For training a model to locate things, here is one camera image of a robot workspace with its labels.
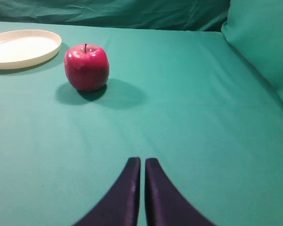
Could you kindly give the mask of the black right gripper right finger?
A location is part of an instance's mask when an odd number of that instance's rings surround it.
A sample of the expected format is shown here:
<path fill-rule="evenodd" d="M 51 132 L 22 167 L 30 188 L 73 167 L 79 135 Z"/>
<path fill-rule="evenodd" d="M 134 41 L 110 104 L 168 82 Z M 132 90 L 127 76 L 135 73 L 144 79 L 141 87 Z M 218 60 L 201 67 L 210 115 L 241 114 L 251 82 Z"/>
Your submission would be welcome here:
<path fill-rule="evenodd" d="M 176 189 L 158 159 L 145 161 L 145 211 L 149 226 L 213 226 Z"/>

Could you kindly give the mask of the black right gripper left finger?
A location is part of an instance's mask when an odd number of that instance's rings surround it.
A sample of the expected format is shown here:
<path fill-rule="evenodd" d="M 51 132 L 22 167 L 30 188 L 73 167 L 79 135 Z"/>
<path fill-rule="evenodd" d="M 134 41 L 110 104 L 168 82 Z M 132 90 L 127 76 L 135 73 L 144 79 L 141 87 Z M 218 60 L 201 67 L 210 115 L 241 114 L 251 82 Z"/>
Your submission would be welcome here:
<path fill-rule="evenodd" d="M 76 226 L 136 226 L 140 207 L 141 160 L 131 157 L 103 198 Z"/>

